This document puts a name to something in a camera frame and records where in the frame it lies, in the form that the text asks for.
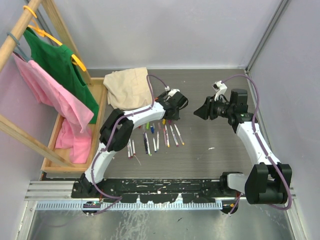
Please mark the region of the blue end white marker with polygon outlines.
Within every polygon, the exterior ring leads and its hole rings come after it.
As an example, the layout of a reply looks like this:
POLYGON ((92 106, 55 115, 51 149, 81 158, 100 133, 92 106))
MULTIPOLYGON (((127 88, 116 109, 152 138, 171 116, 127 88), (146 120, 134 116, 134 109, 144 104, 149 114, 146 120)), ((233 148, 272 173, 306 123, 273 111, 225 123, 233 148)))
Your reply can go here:
POLYGON ((152 142, 153 142, 154 152, 156 153, 158 151, 158 149, 157 149, 157 142, 156 142, 156 139, 154 137, 152 138, 152 142))

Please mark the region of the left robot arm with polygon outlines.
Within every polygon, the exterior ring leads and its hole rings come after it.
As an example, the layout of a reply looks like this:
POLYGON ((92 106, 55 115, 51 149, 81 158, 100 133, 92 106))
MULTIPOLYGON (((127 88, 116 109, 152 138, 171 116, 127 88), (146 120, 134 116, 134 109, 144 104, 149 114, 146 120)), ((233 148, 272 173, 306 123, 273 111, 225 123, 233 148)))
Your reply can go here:
POLYGON ((123 111, 114 109, 102 125, 97 152, 87 170, 73 184, 73 193, 95 198, 100 193, 99 183, 117 152, 127 146, 134 129, 158 120, 179 120, 180 110, 189 103, 180 90, 163 92, 147 106, 123 111))

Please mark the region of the red cap white pen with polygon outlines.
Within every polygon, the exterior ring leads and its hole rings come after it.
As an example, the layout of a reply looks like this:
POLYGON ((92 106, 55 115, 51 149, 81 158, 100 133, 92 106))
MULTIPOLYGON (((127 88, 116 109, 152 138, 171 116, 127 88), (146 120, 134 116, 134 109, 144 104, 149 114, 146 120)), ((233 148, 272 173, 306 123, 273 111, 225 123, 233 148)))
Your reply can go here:
POLYGON ((133 156, 135 156, 136 155, 135 141, 132 140, 131 144, 132 144, 132 154, 133 154, 133 156))

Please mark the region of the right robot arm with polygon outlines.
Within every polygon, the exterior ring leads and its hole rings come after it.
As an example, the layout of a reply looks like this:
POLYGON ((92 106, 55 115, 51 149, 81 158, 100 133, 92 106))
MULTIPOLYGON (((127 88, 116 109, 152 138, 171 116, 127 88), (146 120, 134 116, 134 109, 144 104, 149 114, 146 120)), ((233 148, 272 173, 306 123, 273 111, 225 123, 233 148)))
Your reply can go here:
POLYGON ((264 140, 258 121, 248 111, 248 92, 231 90, 227 99, 221 90, 208 96, 204 104, 194 111, 203 120, 226 118, 234 133, 242 141, 253 167, 249 175, 241 172, 223 172, 219 191, 231 197, 236 191, 245 195, 249 204, 280 205, 290 202, 292 169, 272 153, 264 140))

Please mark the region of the pink shirt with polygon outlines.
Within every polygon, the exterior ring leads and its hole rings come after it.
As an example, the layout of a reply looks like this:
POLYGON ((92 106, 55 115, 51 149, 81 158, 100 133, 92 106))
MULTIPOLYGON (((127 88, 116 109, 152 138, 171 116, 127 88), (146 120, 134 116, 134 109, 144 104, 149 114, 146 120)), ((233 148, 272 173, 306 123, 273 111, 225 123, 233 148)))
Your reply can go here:
POLYGON ((38 103, 54 107, 64 118, 55 148, 70 149, 69 160, 74 164, 86 163, 92 143, 89 122, 94 113, 34 60, 25 61, 15 52, 11 56, 38 103))

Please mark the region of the beige folded cloth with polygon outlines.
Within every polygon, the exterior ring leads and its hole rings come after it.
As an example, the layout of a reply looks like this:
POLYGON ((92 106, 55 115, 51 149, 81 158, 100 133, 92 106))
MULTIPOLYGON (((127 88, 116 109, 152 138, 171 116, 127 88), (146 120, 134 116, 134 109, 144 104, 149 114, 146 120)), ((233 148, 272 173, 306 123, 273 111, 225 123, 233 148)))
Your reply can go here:
POLYGON ((103 85, 107 88, 107 103, 114 109, 135 110, 152 103, 147 82, 146 67, 114 71, 105 75, 103 85))

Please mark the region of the grey end white marker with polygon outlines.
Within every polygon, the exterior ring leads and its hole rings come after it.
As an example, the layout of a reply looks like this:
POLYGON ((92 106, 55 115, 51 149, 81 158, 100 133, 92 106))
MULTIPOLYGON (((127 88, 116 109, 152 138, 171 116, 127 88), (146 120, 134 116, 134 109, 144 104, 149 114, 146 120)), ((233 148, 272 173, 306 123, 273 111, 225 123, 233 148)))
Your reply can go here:
POLYGON ((160 149, 160 133, 159 131, 157 131, 157 134, 156 134, 156 151, 159 151, 160 149))

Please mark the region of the green shirt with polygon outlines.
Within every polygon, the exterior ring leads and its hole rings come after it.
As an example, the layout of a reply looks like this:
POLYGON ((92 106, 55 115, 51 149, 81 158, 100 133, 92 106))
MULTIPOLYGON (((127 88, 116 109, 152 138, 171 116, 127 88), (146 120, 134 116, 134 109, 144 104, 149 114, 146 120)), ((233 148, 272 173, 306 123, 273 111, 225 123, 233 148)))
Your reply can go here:
POLYGON ((52 78, 73 94, 94 114, 90 124, 97 122, 99 105, 86 85, 77 67, 72 63, 73 52, 66 46, 53 46, 41 40, 27 27, 23 33, 30 50, 31 58, 52 78))

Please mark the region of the lilac pen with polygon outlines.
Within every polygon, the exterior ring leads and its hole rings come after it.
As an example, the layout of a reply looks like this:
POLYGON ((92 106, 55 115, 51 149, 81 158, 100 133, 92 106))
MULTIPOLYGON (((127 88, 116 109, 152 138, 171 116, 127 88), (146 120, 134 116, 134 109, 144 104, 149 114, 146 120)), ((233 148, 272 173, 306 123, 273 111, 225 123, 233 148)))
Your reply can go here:
POLYGON ((165 128, 163 128, 162 132, 163 132, 164 145, 167 147, 168 141, 167 141, 167 134, 166 134, 165 128))

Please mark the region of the grey hanger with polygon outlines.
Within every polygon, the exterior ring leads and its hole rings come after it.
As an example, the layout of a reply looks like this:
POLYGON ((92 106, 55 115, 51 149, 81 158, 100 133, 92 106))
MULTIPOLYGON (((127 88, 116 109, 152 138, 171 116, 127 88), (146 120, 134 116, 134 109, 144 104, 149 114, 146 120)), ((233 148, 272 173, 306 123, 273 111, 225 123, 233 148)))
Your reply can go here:
POLYGON ((7 36, 11 37, 16 44, 14 52, 16 54, 19 54, 23 60, 25 60, 26 62, 29 62, 31 60, 31 58, 28 55, 26 55, 25 52, 22 50, 22 48, 20 47, 19 40, 11 32, 7 32, 6 34, 7 34, 7 36))

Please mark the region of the yellow end rainbow pen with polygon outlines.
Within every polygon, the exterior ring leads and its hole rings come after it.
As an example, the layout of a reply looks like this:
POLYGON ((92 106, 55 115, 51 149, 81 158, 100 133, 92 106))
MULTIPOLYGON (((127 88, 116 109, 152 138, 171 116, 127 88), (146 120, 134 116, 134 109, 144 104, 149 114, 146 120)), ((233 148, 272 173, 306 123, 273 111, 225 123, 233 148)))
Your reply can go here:
POLYGON ((164 130, 165 130, 165 136, 166 136, 166 145, 169 148, 170 147, 170 140, 169 140, 169 132, 168 132, 168 128, 167 125, 164 125, 164 130))

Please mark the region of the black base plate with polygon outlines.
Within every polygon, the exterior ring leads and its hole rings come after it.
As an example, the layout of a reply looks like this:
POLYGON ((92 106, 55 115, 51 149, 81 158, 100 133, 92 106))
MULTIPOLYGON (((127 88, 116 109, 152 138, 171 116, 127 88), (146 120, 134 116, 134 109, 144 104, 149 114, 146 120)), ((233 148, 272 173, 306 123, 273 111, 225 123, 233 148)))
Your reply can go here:
POLYGON ((122 203, 143 204, 174 203, 182 197, 184 204, 214 203, 218 198, 235 198, 240 195, 233 189, 224 189, 218 179, 156 179, 156 178, 107 178, 97 184, 102 193, 83 180, 73 184, 71 197, 73 199, 98 198, 111 202, 111 197, 121 197, 122 203))

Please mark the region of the green cap rainbow pen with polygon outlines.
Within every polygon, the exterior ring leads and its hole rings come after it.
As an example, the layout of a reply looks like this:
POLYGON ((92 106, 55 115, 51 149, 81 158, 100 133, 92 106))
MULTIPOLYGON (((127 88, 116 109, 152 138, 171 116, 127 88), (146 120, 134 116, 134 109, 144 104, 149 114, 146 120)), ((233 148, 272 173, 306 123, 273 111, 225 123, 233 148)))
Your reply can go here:
POLYGON ((145 132, 145 139, 146 139, 146 146, 147 146, 147 154, 149 156, 151 156, 152 154, 151 154, 151 150, 150 150, 150 143, 149 143, 147 132, 145 132))

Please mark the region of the dark purple clear pen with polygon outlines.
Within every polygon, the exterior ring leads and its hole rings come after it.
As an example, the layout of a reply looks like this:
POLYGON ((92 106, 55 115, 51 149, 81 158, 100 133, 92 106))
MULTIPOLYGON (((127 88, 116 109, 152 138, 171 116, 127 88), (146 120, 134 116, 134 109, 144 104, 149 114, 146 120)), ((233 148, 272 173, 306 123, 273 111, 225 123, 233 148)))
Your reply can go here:
POLYGON ((148 146, 147 146, 146 133, 144 132, 142 135, 143 135, 143 144, 144 144, 145 153, 148 154, 148 146))

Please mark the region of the yellow hanger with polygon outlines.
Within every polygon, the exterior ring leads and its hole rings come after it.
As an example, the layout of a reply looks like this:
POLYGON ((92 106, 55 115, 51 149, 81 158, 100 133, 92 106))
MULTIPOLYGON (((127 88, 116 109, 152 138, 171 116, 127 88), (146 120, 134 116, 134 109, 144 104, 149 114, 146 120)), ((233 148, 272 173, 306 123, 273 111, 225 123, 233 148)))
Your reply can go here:
MULTIPOLYGON (((49 33, 47 33, 45 30, 41 29, 39 27, 39 25, 37 24, 36 20, 34 18, 38 18, 36 13, 27 5, 24 5, 23 6, 23 9, 27 9, 32 15, 33 15, 33 18, 31 19, 31 21, 34 23, 34 25, 28 25, 29 28, 35 30, 35 32, 43 37, 43 38, 48 38, 50 40, 52 40, 55 44, 57 44, 58 46, 62 46, 63 44, 58 40, 56 39, 55 37, 53 37, 52 35, 50 35, 49 33)), ((71 55, 71 62, 76 65, 76 66, 79 66, 80 69, 85 72, 87 70, 87 68, 85 67, 85 65, 83 64, 83 62, 73 53, 71 55)))

